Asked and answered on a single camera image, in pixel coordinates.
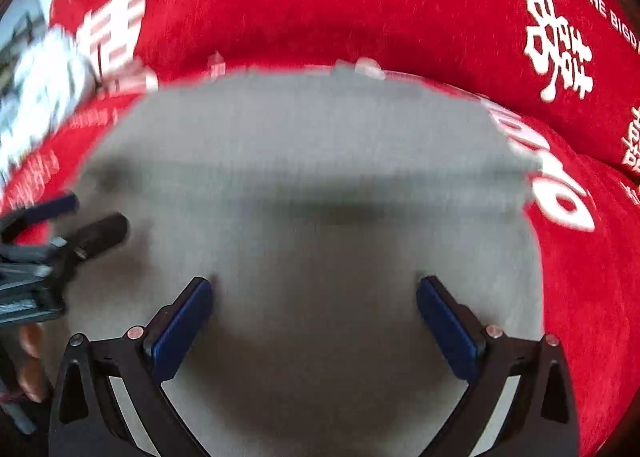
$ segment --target red fabric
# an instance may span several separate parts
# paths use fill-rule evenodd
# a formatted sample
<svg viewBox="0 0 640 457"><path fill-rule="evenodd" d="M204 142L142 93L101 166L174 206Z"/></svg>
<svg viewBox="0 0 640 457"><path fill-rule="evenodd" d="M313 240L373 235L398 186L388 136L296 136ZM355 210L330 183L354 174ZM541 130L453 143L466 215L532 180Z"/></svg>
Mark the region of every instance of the red fabric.
<svg viewBox="0 0 640 457"><path fill-rule="evenodd" d="M560 335L567 352L580 414L581 454L588 455L619 421L640 382L640 362L634 356L640 353L640 314L633 298L640 285L640 254L634 251L640 201L631 181L606 166L637 174L629 163L622 164L627 147L621 137L631 134L633 148L636 125L629 128L629 123L635 119L632 107L638 105L634 74L640 58L638 39L618 24L627 20L614 0L552 1L556 17L566 18L561 23L572 35L569 50L561 44L559 55L566 53L563 62L568 56L572 68L575 59L575 66L592 78L584 98L579 84L573 90L576 76L565 89L561 74L555 97L547 97L552 101L541 98L556 64L538 73L525 54L527 27L536 25L529 9L541 10L528 7L527 0L54 0L51 23L77 34L80 42L94 41L87 50L106 80L114 76L112 59L126 54L110 48L110 40L126 34L135 57L160 84L202 77L216 52L227 69L333 64L368 56L385 69L485 94L529 116L510 117L505 133L516 137L517 122L538 130L548 146L534 148L516 137L518 143L550 151L562 163L585 190L570 191L586 210L586 222L592 220L588 227L586 222L567 225L559 218L562 212L553 216L549 202L543 206L542 196L526 210L540 242L545 328ZM100 11L109 2L109 14ZM114 9L117 4L122 10ZM107 27L110 34L100 34ZM545 30L549 37L551 29ZM590 54L576 47L580 42ZM542 40L534 44L540 51ZM92 102L76 117L96 108L124 111L131 101L122 98ZM24 196L44 198L68 183L79 159L109 126L65 129L49 139L10 184L5 209ZM557 164L546 159L556 174L534 174L532 184L549 180L570 188L564 172L558 174ZM44 175L33 176L38 170Z"/></svg>

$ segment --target white cloth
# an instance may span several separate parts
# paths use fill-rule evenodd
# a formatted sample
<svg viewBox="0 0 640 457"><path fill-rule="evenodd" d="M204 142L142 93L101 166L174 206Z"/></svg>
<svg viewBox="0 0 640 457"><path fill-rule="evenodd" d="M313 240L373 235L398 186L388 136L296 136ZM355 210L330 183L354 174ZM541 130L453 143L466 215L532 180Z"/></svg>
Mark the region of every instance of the white cloth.
<svg viewBox="0 0 640 457"><path fill-rule="evenodd" d="M12 170L47 134L59 129L78 104L94 92L95 85L89 58L59 27L49 30L22 53L14 72L18 107L8 112L10 119L0 122L0 190Z"/></svg>

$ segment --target folded garment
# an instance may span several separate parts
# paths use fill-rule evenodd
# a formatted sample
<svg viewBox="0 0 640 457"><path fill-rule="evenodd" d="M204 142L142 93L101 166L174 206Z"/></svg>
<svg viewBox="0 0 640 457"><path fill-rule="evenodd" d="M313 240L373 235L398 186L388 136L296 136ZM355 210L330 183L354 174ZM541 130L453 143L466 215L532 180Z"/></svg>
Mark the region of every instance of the folded garment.
<svg viewBox="0 0 640 457"><path fill-rule="evenodd" d="M5 98L0 106L0 192L12 170L59 129L95 85L91 62L59 27L22 53L14 73L17 98Z"/></svg>

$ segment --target finger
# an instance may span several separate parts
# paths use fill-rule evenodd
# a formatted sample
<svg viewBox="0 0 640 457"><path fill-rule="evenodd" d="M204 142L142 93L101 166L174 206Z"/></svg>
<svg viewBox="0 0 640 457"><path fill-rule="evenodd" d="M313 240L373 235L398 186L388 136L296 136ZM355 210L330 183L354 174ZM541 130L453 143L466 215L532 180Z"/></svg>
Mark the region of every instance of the finger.
<svg viewBox="0 0 640 457"><path fill-rule="evenodd" d="M42 328L32 323L20 327L20 347L32 358L40 357L42 348Z"/></svg>
<svg viewBox="0 0 640 457"><path fill-rule="evenodd" d="M18 384L29 399L42 403L47 398L46 378L42 362L30 358L18 373Z"/></svg>

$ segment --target gray fabric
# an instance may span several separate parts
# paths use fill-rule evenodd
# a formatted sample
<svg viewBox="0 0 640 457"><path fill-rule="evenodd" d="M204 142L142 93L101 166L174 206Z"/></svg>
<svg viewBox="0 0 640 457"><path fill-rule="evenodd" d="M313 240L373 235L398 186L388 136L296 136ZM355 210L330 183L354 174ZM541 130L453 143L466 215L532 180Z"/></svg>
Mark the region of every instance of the gray fabric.
<svg viewBox="0 0 640 457"><path fill-rule="evenodd" d="M49 365L72 332L119 337L215 277L214 317L165 384L213 456L418 455L465 389L418 316L418 274L542 334L531 168L478 104L345 69L159 92L93 154L60 226L119 210L132 235L69 287Z"/></svg>

